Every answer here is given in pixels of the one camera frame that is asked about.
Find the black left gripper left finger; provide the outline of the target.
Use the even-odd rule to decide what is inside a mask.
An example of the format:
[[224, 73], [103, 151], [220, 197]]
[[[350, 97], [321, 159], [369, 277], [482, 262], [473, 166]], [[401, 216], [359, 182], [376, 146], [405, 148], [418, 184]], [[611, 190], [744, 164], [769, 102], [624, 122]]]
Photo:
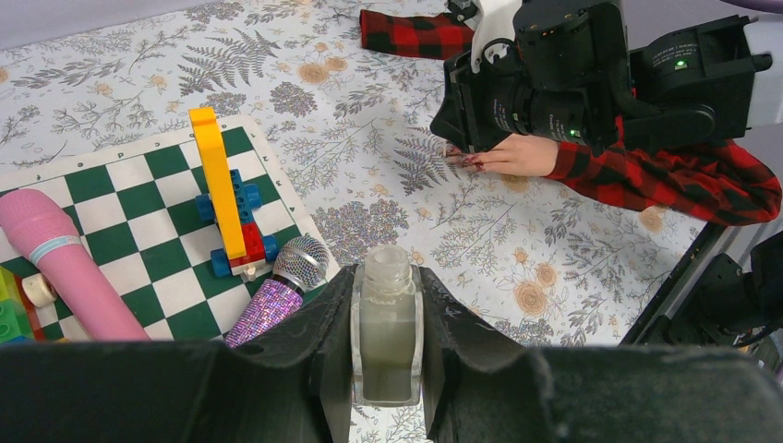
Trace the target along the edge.
[[348, 441], [355, 272], [354, 266], [342, 268], [315, 299], [237, 347], [255, 365], [238, 441]]

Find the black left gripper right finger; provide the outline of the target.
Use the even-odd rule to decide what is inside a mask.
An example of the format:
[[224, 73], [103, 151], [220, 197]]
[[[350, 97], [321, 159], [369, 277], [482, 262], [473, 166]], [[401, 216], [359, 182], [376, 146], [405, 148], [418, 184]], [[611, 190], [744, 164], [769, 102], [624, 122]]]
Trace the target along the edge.
[[424, 302], [424, 413], [435, 442], [549, 442], [551, 367], [420, 270]]

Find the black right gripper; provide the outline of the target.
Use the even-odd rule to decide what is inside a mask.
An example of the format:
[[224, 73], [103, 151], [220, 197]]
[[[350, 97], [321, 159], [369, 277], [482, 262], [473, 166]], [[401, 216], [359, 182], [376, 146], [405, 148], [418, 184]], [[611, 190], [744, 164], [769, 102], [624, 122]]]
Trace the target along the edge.
[[468, 153], [510, 134], [586, 146], [601, 153], [619, 139], [609, 70], [619, 43], [600, 39], [519, 39], [516, 52], [472, 73], [463, 55], [444, 65], [444, 100], [433, 134]]

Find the clear nail polish bottle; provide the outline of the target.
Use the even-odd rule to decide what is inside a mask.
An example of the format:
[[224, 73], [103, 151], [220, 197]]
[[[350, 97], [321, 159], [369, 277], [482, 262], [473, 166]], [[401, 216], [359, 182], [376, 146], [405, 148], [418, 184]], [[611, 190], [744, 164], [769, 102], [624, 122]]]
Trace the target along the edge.
[[350, 335], [354, 400], [397, 408], [418, 404], [424, 348], [418, 268], [397, 245], [371, 248], [355, 270]]

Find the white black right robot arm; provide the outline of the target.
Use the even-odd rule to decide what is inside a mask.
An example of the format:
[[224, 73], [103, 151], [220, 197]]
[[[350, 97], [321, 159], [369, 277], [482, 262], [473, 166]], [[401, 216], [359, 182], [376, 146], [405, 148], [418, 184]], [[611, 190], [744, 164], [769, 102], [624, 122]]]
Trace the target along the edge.
[[782, 5], [629, 49], [618, 1], [451, 1], [473, 31], [444, 64], [431, 132], [469, 153], [511, 133], [650, 153], [782, 120]]

